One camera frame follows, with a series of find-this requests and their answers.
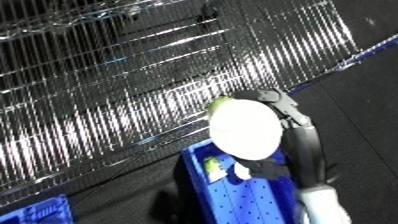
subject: metal wire rack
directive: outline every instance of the metal wire rack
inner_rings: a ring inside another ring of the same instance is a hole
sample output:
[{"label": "metal wire rack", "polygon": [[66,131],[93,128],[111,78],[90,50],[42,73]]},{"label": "metal wire rack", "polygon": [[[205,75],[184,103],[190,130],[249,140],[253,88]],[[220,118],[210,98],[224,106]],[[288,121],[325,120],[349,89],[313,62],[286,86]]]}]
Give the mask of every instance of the metal wire rack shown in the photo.
[{"label": "metal wire rack", "polygon": [[215,96],[287,89],[355,51],[329,0],[1,0],[0,205],[154,151]]}]

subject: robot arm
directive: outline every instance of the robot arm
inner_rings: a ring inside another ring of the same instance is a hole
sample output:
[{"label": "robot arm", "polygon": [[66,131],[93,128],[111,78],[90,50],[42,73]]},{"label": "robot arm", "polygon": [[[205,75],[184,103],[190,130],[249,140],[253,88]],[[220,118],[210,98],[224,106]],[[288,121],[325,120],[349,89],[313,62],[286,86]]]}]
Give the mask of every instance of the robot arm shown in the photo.
[{"label": "robot arm", "polygon": [[304,205],[301,223],[351,223],[338,202],[336,190],[326,184],[326,162],[318,132],[311,119],[297,110],[298,104],[278,89],[241,91],[235,93],[234,98],[264,103],[278,115],[284,129],[281,148],[299,188],[298,199]]},{"label": "robot arm", "polygon": [[279,116],[284,128],[281,148],[299,188],[326,183],[326,165],[318,132],[310,118],[297,110],[298,104],[292,98],[278,89],[241,91],[235,93],[234,98],[262,102]]}]

